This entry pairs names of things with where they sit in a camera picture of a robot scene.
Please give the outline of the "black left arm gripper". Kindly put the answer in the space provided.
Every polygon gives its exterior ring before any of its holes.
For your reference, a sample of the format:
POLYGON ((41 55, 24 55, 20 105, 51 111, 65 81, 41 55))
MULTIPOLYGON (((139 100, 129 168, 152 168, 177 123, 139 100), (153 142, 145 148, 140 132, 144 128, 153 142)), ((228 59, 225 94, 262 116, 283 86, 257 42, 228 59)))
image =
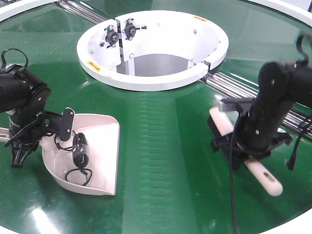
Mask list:
POLYGON ((21 169, 26 158, 34 152, 42 137, 49 133, 58 133, 62 141, 67 141, 72 134, 75 111, 67 107, 62 114, 44 109, 30 114, 22 108, 3 106, 9 115, 9 140, 5 147, 11 146, 11 167, 21 169))

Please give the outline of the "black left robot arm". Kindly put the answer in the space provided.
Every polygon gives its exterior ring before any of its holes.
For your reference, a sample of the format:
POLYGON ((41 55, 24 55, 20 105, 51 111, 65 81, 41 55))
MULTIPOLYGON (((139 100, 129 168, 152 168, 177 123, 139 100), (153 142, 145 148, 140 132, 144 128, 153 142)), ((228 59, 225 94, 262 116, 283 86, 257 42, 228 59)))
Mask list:
POLYGON ((51 94, 48 84, 27 69, 27 62, 8 66, 7 52, 0 57, 0 111, 9 115, 5 146, 11 148, 11 167, 20 169, 43 137, 56 134, 62 141, 71 137, 75 112, 69 107, 61 114, 46 111, 51 94))

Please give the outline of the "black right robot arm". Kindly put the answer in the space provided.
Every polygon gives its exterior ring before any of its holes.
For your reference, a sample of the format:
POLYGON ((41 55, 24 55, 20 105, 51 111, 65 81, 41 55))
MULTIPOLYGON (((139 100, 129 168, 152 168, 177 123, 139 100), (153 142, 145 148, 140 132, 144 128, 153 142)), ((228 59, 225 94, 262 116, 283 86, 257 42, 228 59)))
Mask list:
POLYGON ((312 68, 308 65, 309 56, 302 49, 303 39, 311 42, 312 36, 303 33, 296 41, 296 49, 304 57, 302 60, 268 62, 261 67, 255 98, 226 98, 219 102, 220 111, 238 112, 233 133, 212 141, 215 150, 228 152, 233 170, 250 156, 261 160, 283 143, 290 144, 290 134, 278 131, 286 114, 295 103, 312 106, 312 68))

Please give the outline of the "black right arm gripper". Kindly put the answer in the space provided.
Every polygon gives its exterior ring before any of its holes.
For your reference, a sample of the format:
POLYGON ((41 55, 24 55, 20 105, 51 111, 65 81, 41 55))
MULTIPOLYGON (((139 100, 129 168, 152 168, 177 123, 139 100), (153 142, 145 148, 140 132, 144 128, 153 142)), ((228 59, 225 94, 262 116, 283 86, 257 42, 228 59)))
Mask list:
POLYGON ((282 144, 289 145, 292 140, 288 133, 276 133, 269 141, 268 146, 263 149, 256 149, 239 141, 238 134, 229 133, 225 136, 215 137, 211 141, 211 147, 214 152, 221 150, 228 164, 236 171, 247 159, 254 158, 260 161, 269 157, 273 149, 282 144))

